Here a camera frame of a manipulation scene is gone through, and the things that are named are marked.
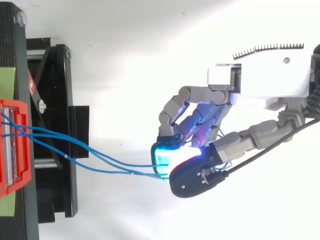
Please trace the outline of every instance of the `robotic hand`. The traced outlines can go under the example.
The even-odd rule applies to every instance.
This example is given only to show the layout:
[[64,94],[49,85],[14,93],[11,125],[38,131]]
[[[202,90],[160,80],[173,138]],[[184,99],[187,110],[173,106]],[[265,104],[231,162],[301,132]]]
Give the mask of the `robotic hand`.
[[[152,163],[169,164],[154,171],[169,174],[171,190],[178,197],[193,197],[215,187],[320,120],[320,45],[313,54],[301,43],[262,45],[233,58],[208,69],[208,87],[182,87],[159,115]],[[196,109],[176,124],[190,103],[197,104]],[[267,120],[216,139],[223,118],[239,104],[285,109],[279,112],[278,121]],[[306,124],[306,118],[315,120]],[[253,149],[264,150],[229,170],[224,168]],[[179,159],[183,162],[174,164]]]

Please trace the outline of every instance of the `black cable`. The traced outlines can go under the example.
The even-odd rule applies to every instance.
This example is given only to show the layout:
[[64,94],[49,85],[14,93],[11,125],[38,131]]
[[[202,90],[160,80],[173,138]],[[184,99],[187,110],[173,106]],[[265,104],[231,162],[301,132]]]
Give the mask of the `black cable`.
[[296,128],[295,130],[293,130],[292,132],[288,133],[287,135],[285,135],[284,137],[280,138],[278,141],[276,141],[275,143],[271,144],[270,146],[268,146],[267,148],[265,148],[264,150],[262,150],[261,152],[257,153],[256,155],[250,157],[249,159],[241,162],[240,164],[238,164],[237,166],[234,166],[233,168],[231,168],[230,170],[226,170],[224,171],[226,175],[232,174],[235,171],[239,170],[240,168],[244,167],[245,165],[248,165],[249,163],[253,162],[254,160],[262,157],[263,155],[265,155],[266,153],[270,152],[272,149],[278,147],[280,144],[282,144],[283,142],[285,142],[286,140],[288,140],[289,138],[293,137],[295,134],[299,133],[300,131],[318,123],[320,121],[320,119],[314,119],[298,128]]
[[221,131],[220,128],[219,128],[219,131],[220,131],[221,135],[224,137],[225,135],[224,135],[224,133]]

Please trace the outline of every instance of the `wire bundle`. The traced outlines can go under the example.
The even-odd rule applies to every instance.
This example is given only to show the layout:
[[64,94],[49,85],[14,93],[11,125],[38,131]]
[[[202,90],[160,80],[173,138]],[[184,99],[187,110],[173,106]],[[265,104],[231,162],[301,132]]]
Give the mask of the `wire bundle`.
[[320,85],[312,91],[306,103],[304,117],[320,120]]
[[[58,133],[55,131],[51,131],[45,128],[41,128],[41,127],[34,127],[34,126],[23,126],[23,125],[17,125],[15,124],[9,117],[7,117],[5,114],[1,113],[1,116],[3,118],[5,118],[8,122],[2,122],[3,125],[10,125],[10,126],[14,126],[20,133],[15,133],[15,134],[6,134],[3,135],[2,137],[15,137],[15,136],[24,136],[24,137],[28,137],[30,140],[34,141],[35,143],[42,145],[54,152],[56,152],[57,154],[63,156],[64,158],[66,158],[67,160],[69,160],[72,163],[75,163],[76,165],[85,168],[87,170],[90,171],[94,171],[94,172],[99,172],[99,173],[106,173],[106,174],[126,174],[126,175],[142,175],[142,176],[147,176],[147,177],[152,177],[152,178],[159,178],[159,179],[166,179],[167,177],[165,177],[167,174],[163,173],[163,174],[156,174],[156,173],[145,173],[145,172],[141,172],[141,171],[136,171],[136,170],[132,170],[132,169],[128,169],[119,165],[116,165],[109,160],[112,160],[120,165],[123,166],[127,166],[127,167],[135,167],[135,168],[153,168],[153,167],[160,167],[160,166],[168,166],[167,164],[159,164],[159,165],[140,165],[140,164],[129,164],[129,163],[125,163],[119,160],[114,159],[113,157],[110,157],[104,153],[101,153],[91,147],[89,147],[87,144],[85,144],[84,142],[81,142],[71,136],[62,134],[62,133]],[[34,133],[34,134],[28,134],[25,131],[23,131],[22,129],[28,129],[28,130],[34,130],[34,131],[41,131],[44,133],[48,133],[48,134],[39,134],[39,133]],[[104,161],[105,163],[109,164],[110,166],[113,166],[117,169],[123,170],[123,171],[109,171],[109,170],[102,170],[102,169],[97,169],[97,168],[92,168],[89,166],[86,166],[80,162],[77,162],[74,158],[68,156],[67,154],[65,154],[64,152],[60,151],[59,149],[48,145],[40,140],[35,139],[34,137],[40,137],[40,138],[53,138],[53,139],[60,139],[60,140],[65,140],[65,141],[69,141],[72,142],[74,144],[77,144],[79,146],[81,146],[82,148],[88,150],[89,152],[91,152],[94,156],[96,156],[97,158],[101,159],[102,161]]]

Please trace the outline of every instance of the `blue cable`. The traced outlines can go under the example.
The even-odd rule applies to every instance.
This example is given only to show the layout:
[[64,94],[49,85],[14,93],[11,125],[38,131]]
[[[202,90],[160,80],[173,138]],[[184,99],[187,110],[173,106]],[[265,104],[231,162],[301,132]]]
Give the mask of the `blue cable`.
[[[7,122],[1,122],[2,124],[4,125],[12,125],[10,123],[7,123]],[[18,126],[19,128],[22,128],[22,129],[31,129],[31,130],[36,130],[36,131],[41,131],[41,132],[45,132],[45,133],[50,133],[50,134],[53,134],[53,135],[56,135],[56,136],[63,136],[63,137],[66,137],[66,138],[70,138],[70,142],[73,142],[72,140],[74,141],[77,141],[83,145],[86,145],[84,142],[81,142],[79,141],[78,139],[74,138],[74,137],[71,137],[71,136],[68,136],[68,135],[65,135],[65,134],[62,134],[62,133],[59,133],[59,132],[55,132],[55,131],[51,131],[51,130],[48,130],[48,129],[45,129],[45,128],[41,128],[41,127],[36,127],[36,126],[24,126],[24,125],[16,125]],[[110,159],[118,164],[121,164],[121,165],[124,165],[124,166],[127,166],[127,167],[134,167],[134,168],[156,168],[156,167],[167,167],[168,164],[159,164],[159,165],[140,165],[140,164],[130,164],[130,163],[125,163],[125,162],[122,162],[122,161],[119,161],[119,160],[116,160],[114,159],[113,157],[110,157],[102,152],[99,152],[93,148],[91,148],[90,146],[86,145],[86,147],[82,146],[83,148],[85,148],[86,150],[88,150],[89,152],[91,153],[97,153],[107,159]]]
[[[73,140],[70,140],[68,137],[64,137],[64,136],[57,136],[57,135],[50,135],[50,134],[38,134],[38,133],[34,133],[34,134],[16,134],[16,133],[13,133],[13,134],[5,134],[3,135],[2,137],[3,138],[6,138],[6,137],[39,137],[39,138],[53,138],[53,139],[60,139],[60,140],[65,140],[65,141],[69,141],[69,142],[72,142],[72,143],[75,143],[83,148],[86,148],[87,145],[85,144],[81,144],[82,142],[79,141],[79,142],[76,142],[76,141],[73,141]],[[124,168],[124,167],[121,167],[121,166],[118,166],[118,165],[115,165],[113,164],[112,162],[109,162],[108,160],[104,159],[103,157],[99,156],[98,154],[96,153],[92,153],[93,155],[95,155],[97,158],[101,159],[102,161],[104,161],[105,163],[115,167],[115,168],[118,168],[118,169],[121,169],[121,170],[125,170],[125,171],[130,171],[131,173],[134,173],[134,174],[141,174],[141,175],[151,175],[151,176],[154,176],[154,175],[160,175],[160,176],[164,176],[164,175],[167,175],[166,173],[162,173],[162,174],[154,174],[154,173],[144,173],[144,172],[140,172],[140,171],[135,171],[135,170],[131,170],[131,169],[127,169],[127,168]]]
[[228,162],[226,162],[224,165],[223,165],[223,167],[214,167],[216,170],[219,170],[220,172],[222,172],[223,171],[223,169],[225,169],[227,166],[228,166],[228,164],[232,164],[230,161],[228,161]]
[[112,166],[114,166],[114,167],[116,167],[116,168],[125,170],[125,171],[107,171],[107,170],[100,170],[100,169],[96,169],[96,168],[92,168],[92,167],[85,166],[85,165],[77,162],[74,158],[71,158],[71,157],[68,156],[67,154],[63,153],[63,152],[60,151],[59,149],[57,149],[57,148],[55,148],[55,147],[53,147],[53,146],[50,146],[50,145],[48,145],[48,144],[46,144],[46,143],[44,143],[44,142],[42,142],[42,141],[39,141],[39,140],[33,138],[33,137],[32,137],[32,136],[33,136],[32,134],[27,134],[27,133],[25,133],[23,130],[20,129],[19,126],[17,126],[17,125],[16,125],[9,117],[7,117],[5,114],[1,113],[1,115],[2,115],[5,119],[7,119],[7,120],[11,123],[11,125],[14,126],[19,132],[21,132],[21,134],[18,134],[19,136],[26,136],[26,137],[28,137],[29,139],[31,139],[32,141],[34,141],[35,143],[40,144],[40,145],[42,145],[42,146],[44,146],[44,147],[46,147],[46,148],[48,148],[48,149],[50,149],[50,150],[55,151],[55,152],[58,153],[59,155],[63,156],[64,158],[68,159],[69,161],[71,161],[71,162],[73,162],[73,163],[75,163],[75,164],[77,164],[77,165],[79,165],[79,166],[81,166],[81,167],[83,167],[83,168],[85,168],[85,169],[88,169],[88,170],[91,170],[91,171],[94,171],[94,172],[100,172],[100,173],[109,173],[109,174],[136,174],[136,175],[144,175],[144,176],[154,177],[154,178],[162,178],[161,176],[167,175],[167,174],[144,173],[144,172],[140,172],[140,171],[134,171],[134,170],[131,170],[131,169],[123,168],[123,167],[117,166],[117,165],[115,165],[115,164],[113,164],[113,163],[110,163],[109,161],[107,161],[107,160],[105,160],[105,159],[103,159],[102,157],[97,156],[97,155],[95,155],[95,156],[97,156],[98,158],[102,159],[104,162],[106,161],[106,162],[109,163],[110,165],[112,165]]

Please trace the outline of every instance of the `metal rod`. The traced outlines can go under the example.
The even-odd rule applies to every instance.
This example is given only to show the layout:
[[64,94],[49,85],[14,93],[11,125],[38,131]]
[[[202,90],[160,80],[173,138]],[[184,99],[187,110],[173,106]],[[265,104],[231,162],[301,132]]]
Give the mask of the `metal rod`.
[[35,159],[34,168],[35,169],[53,169],[57,168],[57,164],[53,158]]
[[45,51],[45,49],[28,50],[26,51],[26,57],[28,60],[41,60],[45,54]]

